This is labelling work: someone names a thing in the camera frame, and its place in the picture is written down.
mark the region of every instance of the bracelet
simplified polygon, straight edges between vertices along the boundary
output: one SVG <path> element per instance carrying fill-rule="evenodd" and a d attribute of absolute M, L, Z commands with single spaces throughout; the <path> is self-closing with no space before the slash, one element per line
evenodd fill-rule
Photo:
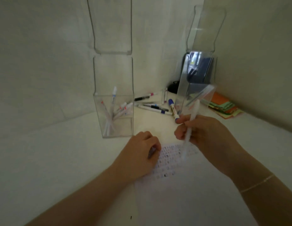
<path fill-rule="evenodd" d="M 240 191 L 240 193 L 242 194 L 242 193 L 244 193 L 244 192 L 246 192 L 246 191 L 248 191 L 248 190 L 251 190 L 251 189 L 253 189 L 253 188 L 255 188 L 255 187 L 261 185 L 262 183 L 265 183 L 267 180 L 269 180 L 269 179 L 272 178 L 273 176 L 275 176 L 275 175 L 270 175 L 270 176 L 268 176 L 268 177 L 267 177 L 266 179 L 264 179 L 263 181 L 261 181 L 261 182 L 255 184 L 255 185 L 253 185 L 253 186 L 251 186 L 251 187 L 249 187 L 249 188 L 247 188 L 247 189 L 245 189 L 245 190 Z"/>

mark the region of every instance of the white desk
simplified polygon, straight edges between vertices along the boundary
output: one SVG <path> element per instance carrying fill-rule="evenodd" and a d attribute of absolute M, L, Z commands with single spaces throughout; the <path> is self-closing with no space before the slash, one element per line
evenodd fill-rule
<path fill-rule="evenodd" d="M 223 120 L 239 143 L 292 190 L 292 133 L 243 114 Z M 135 133 L 149 130 L 162 143 L 174 137 L 172 117 L 135 108 Z M 0 140 L 0 226 L 23 225 L 108 167 L 129 138 L 102 139 L 96 113 L 26 135 Z M 99 225 L 138 225 L 133 185 Z"/>

